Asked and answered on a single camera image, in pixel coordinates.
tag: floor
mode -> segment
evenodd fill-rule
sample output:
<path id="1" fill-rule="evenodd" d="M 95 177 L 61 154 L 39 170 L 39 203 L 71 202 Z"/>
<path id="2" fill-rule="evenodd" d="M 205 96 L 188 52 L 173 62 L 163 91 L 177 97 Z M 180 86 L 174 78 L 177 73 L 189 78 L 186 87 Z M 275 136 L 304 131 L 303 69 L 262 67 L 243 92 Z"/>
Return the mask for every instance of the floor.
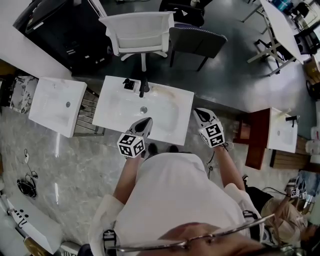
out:
<path id="1" fill-rule="evenodd" d="M 220 120 L 226 141 L 232 141 L 238 123 L 225 117 L 220 117 Z M 106 130 L 103 137 L 66 138 L 29 120 L 26 114 L 3 108 L 0 116 L 0 152 L 5 191 L 8 196 L 18 191 L 17 179 L 23 178 L 29 171 L 24 164 L 24 149 L 27 149 L 29 166 L 39 176 L 36 180 L 38 196 L 35 200 L 30 199 L 31 202 L 61 224 L 64 240 L 87 243 L 90 221 L 102 197 L 115 189 L 125 163 L 125 158 L 117 149 L 119 136 L 117 131 Z M 160 152 L 169 146 L 167 143 L 156 144 Z M 213 151 L 202 141 L 193 116 L 185 145 L 179 149 L 196 153 L 205 166 L 212 157 Z M 261 171 L 246 167 L 247 151 L 248 146 L 235 144 L 230 155 L 241 174 L 249 175 L 249 186 L 260 189 L 273 187 L 282 191 L 289 178 L 298 173 L 298 170 L 270 168 L 271 150 L 265 151 Z M 222 187 L 215 158 L 211 166 L 213 172 L 210 179 Z"/>
<path id="2" fill-rule="evenodd" d="M 161 0 L 135 1 L 117 4 L 114 0 L 100 0 L 107 15 L 159 10 Z M 175 54 L 170 68 L 169 50 L 165 59 L 154 53 L 147 54 L 146 74 L 153 83 L 169 85 L 195 92 L 199 98 L 219 103 L 245 112 L 254 112 L 268 107 L 279 110 L 291 109 L 292 115 L 300 115 L 299 134 L 309 138 L 310 128 L 316 126 L 315 103 L 306 91 L 302 65 L 298 62 L 285 67 L 280 74 L 266 76 L 276 67 L 270 59 L 250 64 L 246 60 L 257 54 L 254 42 L 262 39 L 269 42 L 263 19 L 254 14 L 245 23 L 244 19 L 259 2 L 247 4 L 247 0 L 213 0 L 205 8 L 205 23 L 202 28 L 225 35 L 226 45 L 215 59 L 209 59 L 202 70 L 196 72 L 203 57 Z M 92 77 L 103 81 L 105 75 L 139 79 L 141 58 L 137 54 L 125 62 L 113 56 L 112 61 L 94 73 L 74 74 L 76 77 Z"/>

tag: ceramic wash basin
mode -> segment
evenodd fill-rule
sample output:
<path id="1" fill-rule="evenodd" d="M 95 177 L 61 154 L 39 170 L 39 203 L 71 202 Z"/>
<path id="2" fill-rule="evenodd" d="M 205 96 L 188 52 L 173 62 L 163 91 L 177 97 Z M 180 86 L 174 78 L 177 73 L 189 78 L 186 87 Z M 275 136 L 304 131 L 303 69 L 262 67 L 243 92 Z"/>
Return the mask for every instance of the ceramic wash basin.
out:
<path id="1" fill-rule="evenodd" d="M 106 76 L 99 96 L 93 124 L 125 132 L 136 121 L 151 117 L 149 138 L 184 145 L 194 93 L 149 82 L 150 91 L 139 97 L 141 82 L 133 90 L 124 89 L 126 78 Z"/>
<path id="2" fill-rule="evenodd" d="M 72 137 L 87 84 L 40 77 L 29 119 L 68 138 Z"/>
<path id="3" fill-rule="evenodd" d="M 286 121 L 290 115 L 276 109 L 270 109 L 270 123 L 267 148 L 295 153 L 298 136 L 298 124 Z"/>

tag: white shirt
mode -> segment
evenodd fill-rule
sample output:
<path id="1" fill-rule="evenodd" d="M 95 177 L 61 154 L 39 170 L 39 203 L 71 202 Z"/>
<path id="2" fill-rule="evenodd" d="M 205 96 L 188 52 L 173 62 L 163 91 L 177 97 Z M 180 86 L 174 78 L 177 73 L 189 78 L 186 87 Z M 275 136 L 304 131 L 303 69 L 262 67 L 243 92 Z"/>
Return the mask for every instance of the white shirt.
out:
<path id="1" fill-rule="evenodd" d="M 103 199 L 89 230 L 94 256 L 104 255 L 102 233 L 113 221 L 117 244 L 128 244 L 157 240 L 190 222 L 220 228 L 242 224 L 243 210 L 253 211 L 260 218 L 246 192 L 234 184 L 228 184 L 223 191 L 210 181 L 195 154 L 162 153 L 147 159 L 138 171 L 127 203 L 123 205 L 110 197 Z M 246 230 L 242 234 L 250 235 Z"/>

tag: sink drain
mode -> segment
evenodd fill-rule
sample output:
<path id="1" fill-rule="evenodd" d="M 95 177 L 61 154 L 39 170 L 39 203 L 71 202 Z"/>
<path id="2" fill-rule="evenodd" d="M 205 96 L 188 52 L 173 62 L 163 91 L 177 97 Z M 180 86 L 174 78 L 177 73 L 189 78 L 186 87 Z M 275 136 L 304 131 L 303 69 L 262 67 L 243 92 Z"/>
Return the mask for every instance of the sink drain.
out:
<path id="1" fill-rule="evenodd" d="M 142 106 L 142 107 L 140 108 L 140 112 L 141 112 L 141 114 L 147 113 L 147 112 L 148 112 L 147 107 L 146 107 L 146 106 Z"/>

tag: white office chair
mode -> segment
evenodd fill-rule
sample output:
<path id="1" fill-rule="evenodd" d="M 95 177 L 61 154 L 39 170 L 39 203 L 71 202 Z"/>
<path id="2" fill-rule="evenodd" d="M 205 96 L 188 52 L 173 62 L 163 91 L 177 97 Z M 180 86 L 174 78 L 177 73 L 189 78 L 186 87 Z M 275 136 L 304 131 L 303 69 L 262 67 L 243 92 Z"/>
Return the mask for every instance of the white office chair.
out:
<path id="1" fill-rule="evenodd" d="M 141 54 L 142 71 L 146 68 L 146 53 L 164 58 L 169 48 L 169 29 L 174 27 L 173 12 L 134 12 L 99 19 L 106 26 L 113 53 L 125 54 L 124 61 L 134 54 Z"/>

